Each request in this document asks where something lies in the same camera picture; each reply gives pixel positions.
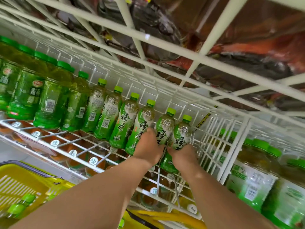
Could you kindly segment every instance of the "yellow plastic basket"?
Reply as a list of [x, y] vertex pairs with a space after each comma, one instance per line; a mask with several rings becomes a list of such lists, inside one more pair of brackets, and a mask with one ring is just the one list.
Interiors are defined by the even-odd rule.
[[18, 202], [25, 194], [36, 195], [25, 216], [42, 204], [48, 195], [58, 195], [73, 186], [61, 177], [23, 162], [0, 162], [0, 211]]

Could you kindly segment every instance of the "forearm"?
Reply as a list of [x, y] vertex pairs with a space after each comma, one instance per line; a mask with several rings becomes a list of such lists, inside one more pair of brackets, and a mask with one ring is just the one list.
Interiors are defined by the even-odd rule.
[[57, 196], [12, 229], [117, 228], [149, 166], [131, 157]]
[[260, 213], [239, 200], [200, 166], [182, 174], [209, 229], [275, 229]]

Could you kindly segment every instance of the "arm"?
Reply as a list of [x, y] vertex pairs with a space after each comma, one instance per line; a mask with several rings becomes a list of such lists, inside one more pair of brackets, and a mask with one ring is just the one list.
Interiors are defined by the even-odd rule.
[[11, 229], [117, 229], [135, 189], [163, 149], [148, 128], [133, 157], [65, 191]]
[[238, 199], [197, 163], [191, 144], [167, 148], [173, 164], [189, 183], [196, 206], [209, 229], [276, 229], [272, 222]]

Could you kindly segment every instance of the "basket handle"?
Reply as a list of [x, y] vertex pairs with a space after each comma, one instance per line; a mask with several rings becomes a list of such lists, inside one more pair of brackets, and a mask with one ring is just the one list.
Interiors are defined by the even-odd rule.
[[45, 172], [43, 172], [39, 169], [36, 169], [36, 168], [34, 168], [30, 165], [27, 165], [27, 164], [25, 164], [23, 162], [20, 162], [20, 161], [17, 161], [17, 160], [9, 160], [9, 161], [5, 161], [5, 162], [0, 162], [0, 166], [2, 166], [2, 165], [17, 165], [17, 166], [20, 166], [20, 167], [28, 170], [28, 171], [31, 171], [35, 174], [38, 174], [39, 176], [44, 177], [44, 178], [59, 178], [59, 179], [63, 180], [62, 177], [52, 176], [50, 174], [47, 174], [47, 173], [45, 173]]

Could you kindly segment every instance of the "hand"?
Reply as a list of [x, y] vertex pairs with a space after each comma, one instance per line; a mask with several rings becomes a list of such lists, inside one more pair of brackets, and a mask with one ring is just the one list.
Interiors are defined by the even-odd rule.
[[188, 176], [188, 173], [193, 170], [193, 168], [199, 166], [197, 162], [196, 149], [191, 144], [185, 145], [178, 151], [171, 147], [167, 147], [167, 151], [173, 158], [173, 165], [181, 172], [182, 176]]
[[149, 163], [149, 168], [157, 164], [163, 154], [165, 145], [158, 145], [157, 137], [152, 128], [142, 134], [135, 147], [133, 157], [143, 159]]

